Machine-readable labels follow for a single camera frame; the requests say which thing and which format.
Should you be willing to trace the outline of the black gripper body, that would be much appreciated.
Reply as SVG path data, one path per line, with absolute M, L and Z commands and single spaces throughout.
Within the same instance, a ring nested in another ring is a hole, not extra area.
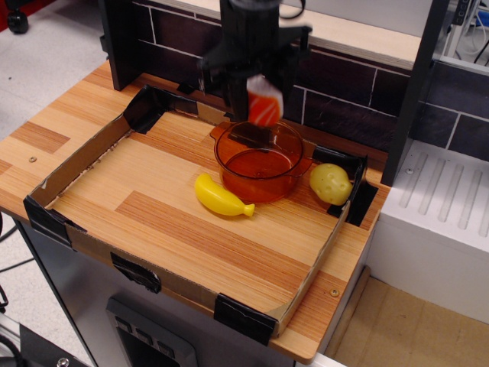
M 278 7 L 221 7 L 222 39 L 198 62 L 200 89 L 208 93 L 228 87 L 231 78 L 261 74 L 288 96 L 313 29 L 282 28 L 281 18 Z

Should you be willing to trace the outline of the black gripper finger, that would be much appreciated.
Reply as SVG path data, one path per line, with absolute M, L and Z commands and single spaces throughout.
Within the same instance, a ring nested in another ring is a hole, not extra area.
M 248 120 L 248 80 L 231 78 L 228 80 L 228 101 L 236 122 Z

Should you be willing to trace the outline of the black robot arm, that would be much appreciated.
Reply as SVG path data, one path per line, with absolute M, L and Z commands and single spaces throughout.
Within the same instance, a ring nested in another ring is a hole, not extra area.
M 237 122 L 276 125 L 309 55 L 311 27 L 282 28 L 279 1 L 222 1 L 220 14 L 222 39 L 199 62 L 200 89 L 220 89 Z

